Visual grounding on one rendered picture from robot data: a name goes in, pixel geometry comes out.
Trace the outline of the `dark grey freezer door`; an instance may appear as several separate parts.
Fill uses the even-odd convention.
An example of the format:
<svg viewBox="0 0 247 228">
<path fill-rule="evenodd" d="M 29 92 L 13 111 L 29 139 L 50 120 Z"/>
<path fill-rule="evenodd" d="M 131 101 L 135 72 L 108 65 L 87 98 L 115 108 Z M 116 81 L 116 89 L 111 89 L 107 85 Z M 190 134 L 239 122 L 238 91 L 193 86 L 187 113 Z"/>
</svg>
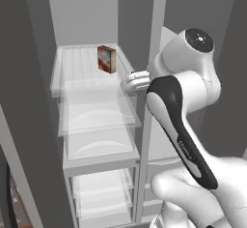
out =
<svg viewBox="0 0 247 228">
<path fill-rule="evenodd" d="M 0 0 L 0 105 L 34 202 L 34 228 L 74 228 L 49 91 L 55 54 L 49 0 Z"/>
</svg>

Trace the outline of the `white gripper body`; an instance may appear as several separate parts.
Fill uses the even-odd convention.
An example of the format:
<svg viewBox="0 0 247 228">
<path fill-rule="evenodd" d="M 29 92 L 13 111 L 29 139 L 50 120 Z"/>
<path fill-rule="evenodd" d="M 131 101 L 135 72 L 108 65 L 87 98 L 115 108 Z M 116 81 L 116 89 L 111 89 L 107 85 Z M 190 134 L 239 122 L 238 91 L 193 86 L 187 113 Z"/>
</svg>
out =
<svg viewBox="0 0 247 228">
<path fill-rule="evenodd" d="M 148 71 L 136 71 L 129 74 L 121 82 L 121 87 L 125 92 L 132 93 L 147 89 L 150 83 L 150 73 Z"/>
</svg>

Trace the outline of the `dark grey fridge door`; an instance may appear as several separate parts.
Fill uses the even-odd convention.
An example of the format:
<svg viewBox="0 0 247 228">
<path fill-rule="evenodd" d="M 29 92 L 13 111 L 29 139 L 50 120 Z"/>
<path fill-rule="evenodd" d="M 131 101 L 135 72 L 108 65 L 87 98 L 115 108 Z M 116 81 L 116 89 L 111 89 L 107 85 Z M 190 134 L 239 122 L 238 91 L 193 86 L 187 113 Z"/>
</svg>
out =
<svg viewBox="0 0 247 228">
<path fill-rule="evenodd" d="M 247 0 L 234 0 L 217 73 L 222 92 L 205 113 L 201 138 L 218 157 L 247 151 Z"/>
</svg>

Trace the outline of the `clear freezer drawer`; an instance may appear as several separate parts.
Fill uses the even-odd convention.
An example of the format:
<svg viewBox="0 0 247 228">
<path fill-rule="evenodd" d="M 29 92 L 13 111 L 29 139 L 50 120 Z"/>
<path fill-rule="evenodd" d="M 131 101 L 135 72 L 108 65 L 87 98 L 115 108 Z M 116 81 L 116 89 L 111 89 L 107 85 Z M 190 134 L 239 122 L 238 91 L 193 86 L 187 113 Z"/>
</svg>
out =
<svg viewBox="0 0 247 228">
<path fill-rule="evenodd" d="M 63 169 L 69 176 L 134 166 L 140 159 L 126 129 L 69 134 Z"/>
<path fill-rule="evenodd" d="M 132 168 L 122 168 L 71 179 L 78 228 L 113 228 L 132 222 L 132 173 Z"/>
</svg>

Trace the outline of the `grey fridge freezer cabinet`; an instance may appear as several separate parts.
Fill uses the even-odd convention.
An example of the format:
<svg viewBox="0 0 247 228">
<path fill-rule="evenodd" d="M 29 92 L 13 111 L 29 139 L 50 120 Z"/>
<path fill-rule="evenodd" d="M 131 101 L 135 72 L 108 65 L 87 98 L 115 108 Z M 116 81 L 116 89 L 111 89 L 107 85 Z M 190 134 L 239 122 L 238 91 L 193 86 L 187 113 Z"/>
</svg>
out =
<svg viewBox="0 0 247 228">
<path fill-rule="evenodd" d="M 149 71 L 156 55 L 173 37 L 187 28 L 198 28 L 213 39 L 213 64 L 217 73 L 233 0 L 49 0 L 49 4 L 56 52 L 63 45 L 116 43 L 133 72 Z M 141 126 L 107 130 L 126 129 L 132 135 L 140 159 L 134 166 L 125 167 L 133 169 L 132 222 L 113 228 L 152 222 L 162 208 L 162 201 L 151 190 L 152 177 L 182 166 L 166 133 L 146 106 L 146 92 L 126 93 L 134 98 Z M 73 225 L 78 228 L 71 179 L 97 172 L 69 176 L 63 169 L 63 173 Z"/>
</svg>

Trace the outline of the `clear glass freezer shelf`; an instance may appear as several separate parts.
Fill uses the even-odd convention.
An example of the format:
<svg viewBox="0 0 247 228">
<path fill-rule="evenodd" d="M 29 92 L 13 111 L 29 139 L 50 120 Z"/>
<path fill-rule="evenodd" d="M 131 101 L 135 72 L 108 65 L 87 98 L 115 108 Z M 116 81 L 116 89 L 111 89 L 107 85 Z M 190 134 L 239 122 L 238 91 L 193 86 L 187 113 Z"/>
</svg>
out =
<svg viewBox="0 0 247 228">
<path fill-rule="evenodd" d="M 106 46 L 117 51 L 117 71 L 109 73 L 98 68 L 98 44 L 63 45 L 57 48 L 50 83 L 53 98 L 73 88 L 94 90 L 119 85 L 133 71 L 121 47 L 116 43 Z"/>
<path fill-rule="evenodd" d="M 138 128 L 141 121 L 118 79 L 92 79 L 67 86 L 61 95 L 59 134 Z"/>
</svg>

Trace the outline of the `red brown food box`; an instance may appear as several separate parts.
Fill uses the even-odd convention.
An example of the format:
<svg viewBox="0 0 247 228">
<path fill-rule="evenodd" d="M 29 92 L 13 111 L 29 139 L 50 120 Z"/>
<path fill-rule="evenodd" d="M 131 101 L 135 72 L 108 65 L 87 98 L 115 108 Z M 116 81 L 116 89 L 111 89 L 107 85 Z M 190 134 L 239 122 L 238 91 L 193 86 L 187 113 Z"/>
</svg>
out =
<svg viewBox="0 0 247 228">
<path fill-rule="evenodd" d="M 117 51 L 114 48 L 101 45 L 97 48 L 98 68 L 108 73 L 117 70 Z"/>
</svg>

